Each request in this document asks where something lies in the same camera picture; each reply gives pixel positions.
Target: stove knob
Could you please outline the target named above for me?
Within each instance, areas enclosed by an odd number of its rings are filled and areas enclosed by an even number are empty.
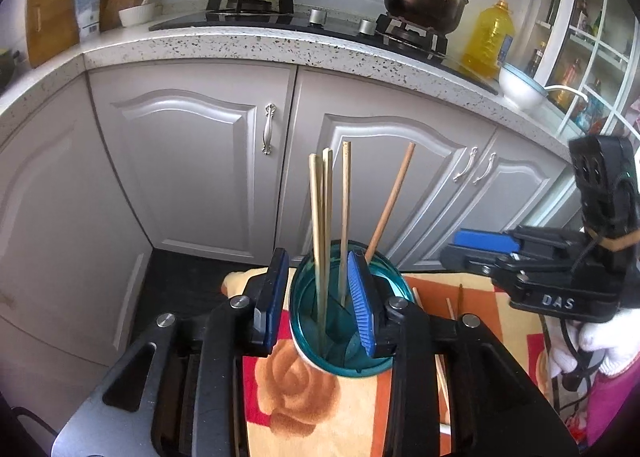
[[[376,22],[371,20],[360,20],[360,26],[358,27],[358,33],[367,34],[369,36],[375,36],[376,34]]]
[[[314,27],[322,27],[326,23],[326,11],[322,9],[312,9],[309,14],[309,23]]]

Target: cabinet door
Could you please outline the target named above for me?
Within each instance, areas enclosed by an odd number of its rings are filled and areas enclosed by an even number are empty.
[[[411,238],[413,247],[402,254],[399,268],[440,269],[438,254],[460,228],[503,231],[516,227],[565,167],[565,161],[538,145],[509,130],[498,130],[455,199],[419,238]]]
[[[368,244],[404,152],[412,163],[378,249],[393,262],[414,228],[426,228],[460,186],[453,176],[482,150],[491,123],[424,97],[364,80],[301,69],[292,106],[276,245],[295,262],[311,247],[308,156],[334,150],[332,238],[340,238],[343,140],[352,142],[350,239]]]
[[[107,367],[44,344],[0,318],[0,392],[10,407],[28,408],[53,429],[65,426],[106,371]],[[20,421],[49,453],[53,437],[26,417]]]
[[[116,172],[155,247],[271,260],[293,79],[287,66],[236,62],[91,73]]]
[[[109,365],[124,350],[151,245],[118,185],[84,78],[0,152],[0,316]]]

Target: gas stove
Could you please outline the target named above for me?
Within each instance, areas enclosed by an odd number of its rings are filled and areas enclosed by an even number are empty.
[[[388,14],[353,23],[329,18],[321,9],[312,9],[309,15],[297,13],[293,0],[209,0],[206,10],[155,24],[149,30],[220,25],[286,29],[371,45],[435,66],[498,94],[485,80],[458,71],[459,64],[447,56],[446,36]]]

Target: white das lettering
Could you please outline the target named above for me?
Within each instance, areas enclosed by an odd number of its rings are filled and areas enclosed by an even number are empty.
[[[570,311],[574,308],[574,299],[567,298],[564,302],[562,302],[562,298],[560,296],[554,299],[554,297],[550,294],[545,294],[545,296],[542,297],[542,305],[550,305],[552,307],[558,307],[558,309],[567,309],[568,311]]]

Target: yellow cooking oil bottle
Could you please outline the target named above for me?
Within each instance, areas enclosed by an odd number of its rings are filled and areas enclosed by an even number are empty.
[[[514,33],[509,4],[505,0],[498,0],[497,4],[478,16],[462,56],[462,65],[485,78],[495,78],[507,57]]]

